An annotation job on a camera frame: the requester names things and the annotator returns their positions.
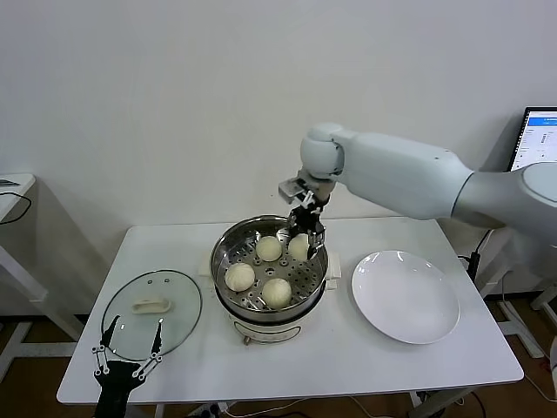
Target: monitor screen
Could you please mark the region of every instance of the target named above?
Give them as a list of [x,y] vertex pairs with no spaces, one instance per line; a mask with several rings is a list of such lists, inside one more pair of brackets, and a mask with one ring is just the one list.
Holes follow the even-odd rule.
[[526,109],[509,171],[543,161],[557,162],[557,107]]

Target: black cable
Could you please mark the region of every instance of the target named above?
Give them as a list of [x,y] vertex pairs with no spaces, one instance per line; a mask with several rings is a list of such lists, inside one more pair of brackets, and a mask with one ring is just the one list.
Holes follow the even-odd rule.
[[19,215],[17,218],[14,218],[14,219],[11,219],[11,220],[5,220],[4,222],[0,222],[0,225],[7,225],[7,224],[12,224],[14,222],[18,222],[23,216],[25,216],[25,214],[31,208],[31,205],[32,205],[31,199],[26,198],[25,196],[22,196],[21,194],[17,194],[17,193],[14,193],[14,192],[1,192],[0,196],[2,196],[4,194],[11,194],[12,196],[18,196],[20,199],[27,200],[27,207],[25,207],[25,209],[23,209],[23,213],[21,215]]
[[491,230],[488,229],[486,233],[484,233],[484,236],[481,237],[480,243],[476,246],[476,249],[472,251],[470,257],[459,255],[459,259],[466,260],[468,263],[466,272],[468,273],[468,276],[470,276],[470,279],[472,279],[472,282],[476,281],[476,274],[478,273],[478,267],[480,266],[480,247],[487,239],[490,232]]
[[473,397],[478,400],[478,403],[481,406],[481,415],[483,416],[483,418],[487,418],[487,412],[486,407],[484,407],[484,402],[481,401],[480,397],[475,392],[472,392],[471,394],[473,394]]
[[486,231],[486,233],[484,233],[484,236],[481,238],[480,243],[478,244],[478,246],[476,246],[476,253],[480,250],[481,245],[484,243],[484,241],[485,241],[486,238],[487,238],[487,235],[489,235],[490,232],[491,232],[491,229],[488,229],[488,230]]
[[282,415],[258,415],[255,418],[286,418],[287,416],[301,416],[302,418],[311,418],[310,415],[300,411],[292,411]]

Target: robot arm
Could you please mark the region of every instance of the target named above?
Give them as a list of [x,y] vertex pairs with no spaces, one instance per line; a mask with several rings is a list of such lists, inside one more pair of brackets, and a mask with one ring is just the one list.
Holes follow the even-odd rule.
[[473,172],[446,149],[336,124],[313,127],[302,141],[301,158],[298,177],[278,189],[289,203],[299,201],[308,211],[316,206],[318,215],[340,182],[356,196],[410,218],[507,225],[557,242],[557,163]]

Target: table leg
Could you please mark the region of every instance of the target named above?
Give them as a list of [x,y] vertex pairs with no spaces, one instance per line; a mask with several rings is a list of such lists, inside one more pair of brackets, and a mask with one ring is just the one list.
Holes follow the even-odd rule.
[[508,265],[505,255],[497,254],[476,278],[476,287],[481,297],[488,296],[510,270],[511,267]]
[[427,418],[471,393],[476,387],[440,390],[408,413],[408,418]]
[[544,303],[551,302],[554,298],[557,297],[557,283],[553,283],[550,287],[543,291],[543,293],[538,296],[533,302],[530,304],[530,307],[534,311],[539,311]]
[[418,407],[419,405],[421,405],[421,399],[418,396],[418,392],[416,392],[415,390],[413,390],[412,392],[408,393],[410,395],[410,401],[412,401],[412,406],[414,408]]
[[155,409],[155,418],[163,418],[164,417],[164,404],[159,403],[157,404],[157,409]]
[[53,300],[49,296],[48,290],[36,281],[2,246],[0,246],[0,265],[16,280],[14,288],[24,294],[30,303],[63,329],[72,339],[79,340],[79,336],[84,330],[84,324],[64,306]]
[[124,418],[151,418],[149,414],[142,411],[138,405],[128,405],[125,407]]
[[31,328],[30,322],[20,322],[0,354],[0,383],[18,357],[71,357],[76,342],[23,342]]
[[498,322],[499,328],[503,335],[517,335],[524,348],[533,359],[541,359],[545,357],[541,351],[538,341],[534,338],[530,330],[520,317],[519,313],[514,309],[513,304],[508,300],[505,302],[498,302],[497,305],[501,312],[508,319],[506,322]]
[[557,327],[557,313],[554,309],[547,302],[542,303],[540,308],[543,309],[549,320]]

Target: white table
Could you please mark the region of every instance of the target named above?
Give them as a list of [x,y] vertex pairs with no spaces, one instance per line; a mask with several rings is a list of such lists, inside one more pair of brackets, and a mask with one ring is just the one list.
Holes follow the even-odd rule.
[[[497,231],[500,235],[495,255],[483,271],[476,278],[476,286],[482,297],[490,292],[503,281],[505,276],[516,271],[517,273],[538,275],[541,279],[554,276],[555,257],[557,249],[554,246],[542,245],[532,239],[518,236],[509,228]],[[557,297],[557,278],[553,277],[552,283],[544,292],[532,301],[530,307],[533,310],[543,309],[547,317],[557,326],[557,313],[549,306],[549,302]],[[504,335],[516,335],[528,351],[531,357],[541,359],[545,357],[540,345],[522,320],[519,313],[514,309],[510,300],[498,302],[501,312],[507,318],[500,322],[499,327]]]
[[[324,222],[326,245],[339,254],[343,279],[325,292],[302,333],[276,345],[245,346],[226,320],[211,280],[199,264],[231,224],[136,226],[125,236],[58,389],[62,403],[96,403],[91,348],[112,296],[141,273],[171,268],[194,277],[203,296],[199,323],[186,342],[164,357],[133,403],[303,398],[383,394],[435,388],[439,393],[413,410],[429,416],[479,385],[517,381],[522,369],[484,301],[434,221],[406,218],[336,219]],[[459,295],[458,326],[444,340],[412,346],[383,335],[352,302],[352,271],[367,254],[399,249],[430,260]],[[265,365],[267,376],[259,365]]]
[[[13,192],[23,196],[35,183],[32,174],[0,174],[0,179],[9,180],[18,185],[0,187],[0,193]],[[0,221],[15,207],[20,198],[13,194],[0,195]],[[12,277],[10,283],[25,296],[39,311],[62,328],[71,338],[78,340],[84,326],[56,298],[49,293],[33,276],[21,266],[2,246],[0,246],[0,266]],[[31,327],[30,322],[20,322],[11,335],[8,344],[0,355],[0,381],[16,357],[65,357],[70,356],[75,343],[32,344],[22,343]]]

